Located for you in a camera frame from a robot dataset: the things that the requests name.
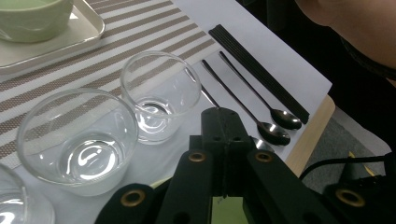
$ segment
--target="striped placemat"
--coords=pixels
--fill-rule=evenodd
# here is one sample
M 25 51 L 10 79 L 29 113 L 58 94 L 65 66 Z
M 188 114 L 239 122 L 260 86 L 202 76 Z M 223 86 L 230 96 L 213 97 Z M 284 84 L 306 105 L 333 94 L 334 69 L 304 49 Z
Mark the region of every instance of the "striped placemat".
M 100 47 L 18 77 L 0 77 L 0 162 L 8 167 L 21 164 L 15 152 L 21 120 L 55 92 L 84 87 L 120 95 L 120 70 L 138 52 L 162 50 L 194 64 L 219 49 L 169 0 L 87 2 L 106 25 Z

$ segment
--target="green bowl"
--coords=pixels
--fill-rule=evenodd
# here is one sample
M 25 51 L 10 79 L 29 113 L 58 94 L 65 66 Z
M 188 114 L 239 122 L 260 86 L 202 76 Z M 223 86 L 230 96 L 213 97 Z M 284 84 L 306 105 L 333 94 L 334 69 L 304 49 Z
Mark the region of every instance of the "green bowl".
M 49 40 L 67 27 L 72 9 L 73 0 L 0 0 L 0 39 Z

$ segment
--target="white tray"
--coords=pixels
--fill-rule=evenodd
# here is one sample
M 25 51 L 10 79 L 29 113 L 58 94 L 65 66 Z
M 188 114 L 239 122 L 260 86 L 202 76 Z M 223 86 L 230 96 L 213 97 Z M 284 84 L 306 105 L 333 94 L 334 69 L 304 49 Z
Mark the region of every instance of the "white tray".
M 75 0 L 66 30 L 54 38 L 33 44 L 0 40 L 0 75 L 11 75 L 71 53 L 94 47 L 105 31 L 102 18 L 84 1 Z

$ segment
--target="long-handled spoon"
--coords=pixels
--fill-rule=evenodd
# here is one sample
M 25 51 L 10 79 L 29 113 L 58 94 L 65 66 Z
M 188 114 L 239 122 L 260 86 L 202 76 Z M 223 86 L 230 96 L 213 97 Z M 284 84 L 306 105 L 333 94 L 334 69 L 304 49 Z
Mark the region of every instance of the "long-handled spoon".
M 285 146 L 290 143 L 290 136 L 282 128 L 276 126 L 275 124 L 270 124 L 266 122 L 261 122 L 248 110 L 248 108 L 233 94 L 233 92 L 225 85 L 225 83 L 219 78 L 219 76 L 213 71 L 210 65 L 202 60 L 204 68 L 208 71 L 210 75 L 235 99 L 235 101 L 248 113 L 248 115 L 256 122 L 259 134 L 268 143 L 274 145 Z
M 216 102 L 216 100 L 213 98 L 213 96 L 210 95 L 210 93 L 205 89 L 205 87 L 202 85 L 201 86 L 201 92 L 202 94 L 206 97 L 206 99 L 212 104 L 215 108 L 220 108 L 219 104 Z M 261 139 L 258 139 L 256 137 L 250 136 L 253 139 L 254 145 L 258 150 L 268 150 L 275 152 L 273 148 L 271 148 L 270 145 L 268 145 L 266 142 L 262 141 Z
M 271 112 L 271 117 L 272 119 L 279 124 L 282 128 L 285 129 L 290 129 L 290 130 L 296 130 L 300 129 L 302 126 L 301 121 L 292 115 L 291 113 L 288 113 L 283 110 L 278 110 L 278 109 L 273 109 L 263 98 L 259 93 L 248 83 L 248 81 L 242 76 L 241 73 L 238 72 L 238 70 L 233 66 L 233 64 L 228 60 L 227 56 L 221 51 L 219 53 L 220 58 L 228 64 L 228 66 L 233 69 L 233 71 L 247 84 L 247 86 L 256 94 L 257 97 L 267 106 L 267 108 Z

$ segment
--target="spoon handle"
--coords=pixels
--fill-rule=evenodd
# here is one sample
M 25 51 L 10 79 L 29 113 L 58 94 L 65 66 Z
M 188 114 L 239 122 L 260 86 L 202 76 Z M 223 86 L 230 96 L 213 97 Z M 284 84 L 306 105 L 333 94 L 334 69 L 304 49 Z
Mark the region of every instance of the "spoon handle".
M 204 85 L 201 85 L 201 92 L 206 96 L 206 98 L 210 101 L 210 103 L 215 107 L 215 108 L 220 108 L 220 105 L 216 100 L 213 98 L 212 95 L 205 89 Z
M 233 66 L 233 64 L 230 62 L 230 60 L 227 58 L 227 56 L 225 56 L 225 54 L 221 51 L 219 53 L 220 58 L 227 63 L 227 65 L 238 75 L 239 78 L 242 79 L 242 81 L 245 82 L 245 84 L 247 84 L 247 86 L 250 88 L 251 91 L 254 92 L 254 94 L 262 101 L 263 104 L 265 104 L 268 109 L 272 109 L 271 106 L 262 98 L 261 95 L 259 95 L 259 93 L 250 85 L 250 83 L 248 83 L 248 81 L 242 76 L 242 74 L 235 68 L 235 66 Z
M 248 110 L 248 108 L 238 99 L 238 97 L 233 94 L 233 92 L 225 85 L 225 83 L 220 79 L 212 67 L 210 67 L 210 65 L 205 60 L 202 60 L 202 64 L 204 65 L 204 68 L 207 70 L 207 72 L 212 75 L 212 77 L 224 88 L 224 90 L 226 90 L 235 99 L 235 101 L 248 113 L 248 115 L 256 122 L 256 124 L 262 126 L 262 123 L 256 119 L 250 110 Z

